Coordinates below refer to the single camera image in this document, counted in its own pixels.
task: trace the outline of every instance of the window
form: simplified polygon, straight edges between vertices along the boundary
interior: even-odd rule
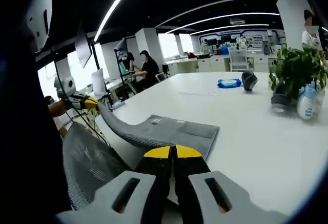
[[[40,86],[45,96],[52,96],[55,100],[59,100],[57,90],[54,86],[56,75],[55,63],[49,63],[40,70],[38,70]]]
[[[178,44],[173,33],[160,33],[158,34],[158,38],[164,58],[179,55]]]
[[[181,44],[182,44],[182,49],[184,52],[194,52],[194,47],[193,47],[193,42],[191,40],[191,37],[189,34],[179,34]]]
[[[104,73],[104,78],[109,79],[109,73],[105,64],[105,58],[100,44],[95,45],[95,50],[98,57],[99,66],[102,68]],[[81,64],[79,63],[76,51],[69,53],[67,55],[67,59],[77,91],[80,91],[87,87],[87,85],[91,84],[91,75],[97,71],[94,55],[90,57],[84,68],[82,68]]]

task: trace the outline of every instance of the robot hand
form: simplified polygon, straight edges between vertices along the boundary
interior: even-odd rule
[[[61,80],[56,77],[54,86],[57,89],[58,97],[66,101],[68,108],[82,110],[92,109],[98,105],[96,99],[76,90],[74,79],[71,76]]]

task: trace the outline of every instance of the black clothing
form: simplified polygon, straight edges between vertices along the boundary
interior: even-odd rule
[[[123,60],[124,67],[127,71],[130,70],[130,61],[134,61],[133,54],[131,52],[128,52],[128,56],[126,60]]]
[[[149,57],[147,62],[143,63],[142,71],[147,71],[145,79],[152,85],[156,84],[158,81],[156,79],[156,74],[159,72],[159,68],[154,59]]]

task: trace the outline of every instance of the office room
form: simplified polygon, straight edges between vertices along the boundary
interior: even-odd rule
[[[0,58],[2,128],[16,131],[4,158],[22,167],[8,181],[31,218],[324,220],[323,0],[15,3]]]

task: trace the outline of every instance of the air conditioner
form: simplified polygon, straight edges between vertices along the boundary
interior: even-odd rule
[[[230,24],[231,25],[242,25],[242,24],[245,24],[245,21],[240,18],[232,18],[232,19],[230,19]]]

